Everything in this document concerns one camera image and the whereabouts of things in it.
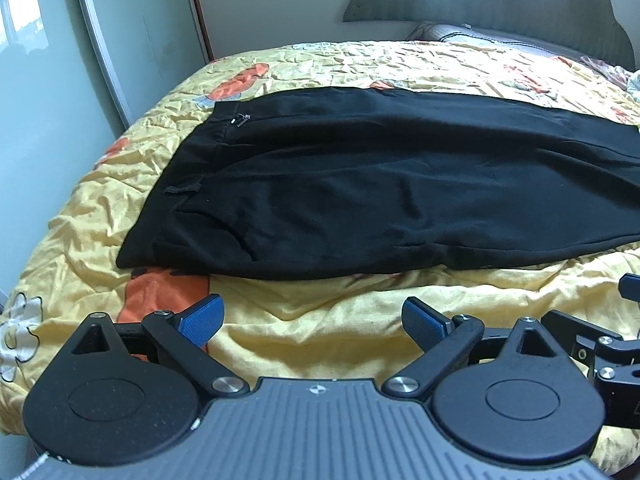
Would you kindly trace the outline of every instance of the zipper pocket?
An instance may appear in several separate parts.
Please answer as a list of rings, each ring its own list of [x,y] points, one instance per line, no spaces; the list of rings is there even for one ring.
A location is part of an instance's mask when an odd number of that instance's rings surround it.
[[[236,128],[239,128],[249,119],[251,119],[251,115],[249,114],[236,114],[234,118],[231,119],[231,126],[235,126]]]

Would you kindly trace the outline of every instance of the metal screw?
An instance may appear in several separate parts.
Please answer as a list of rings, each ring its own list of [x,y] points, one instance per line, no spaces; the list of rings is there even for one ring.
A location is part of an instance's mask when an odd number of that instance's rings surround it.
[[[386,382],[386,387],[397,394],[410,394],[418,389],[420,384],[411,377],[396,376],[391,377]]]
[[[211,387],[222,394],[236,394],[244,388],[244,381],[240,377],[219,377]]]
[[[616,371],[613,368],[605,366],[600,369],[598,375],[603,379],[613,379],[616,376]]]

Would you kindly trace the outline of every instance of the gray upholstered headboard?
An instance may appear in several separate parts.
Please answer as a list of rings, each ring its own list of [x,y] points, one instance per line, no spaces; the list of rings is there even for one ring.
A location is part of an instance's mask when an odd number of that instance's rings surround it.
[[[351,0],[345,22],[400,20],[490,28],[551,41],[634,70],[610,0]]]

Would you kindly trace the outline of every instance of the bed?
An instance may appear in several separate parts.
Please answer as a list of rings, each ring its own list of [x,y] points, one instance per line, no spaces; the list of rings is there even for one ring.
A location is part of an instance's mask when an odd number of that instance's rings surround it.
[[[640,124],[640,106],[587,67],[508,48],[421,41],[317,43],[217,60],[119,138],[49,223],[2,318],[4,431],[24,431],[25,395],[89,313],[100,310],[113,320],[138,321],[156,309],[180,311],[209,291],[224,298],[226,317],[207,351],[251,383],[259,375],[386,378],[419,353],[401,327],[407,296],[447,316],[464,312],[491,326],[511,326],[521,316],[539,317],[557,308],[625,338],[636,337],[638,305],[622,300],[616,284],[625,272],[640,272],[640,243],[518,269],[438,266],[300,282],[117,268],[118,250],[148,193],[216,102],[319,86],[494,96]],[[605,428],[593,460],[615,472],[639,454],[637,432]]]

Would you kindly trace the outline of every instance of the black pants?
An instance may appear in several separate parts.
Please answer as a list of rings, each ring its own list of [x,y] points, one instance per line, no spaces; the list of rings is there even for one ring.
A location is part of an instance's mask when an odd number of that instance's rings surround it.
[[[296,280],[552,262],[640,240],[639,161],[633,126],[497,98],[319,88],[220,102],[117,264]]]

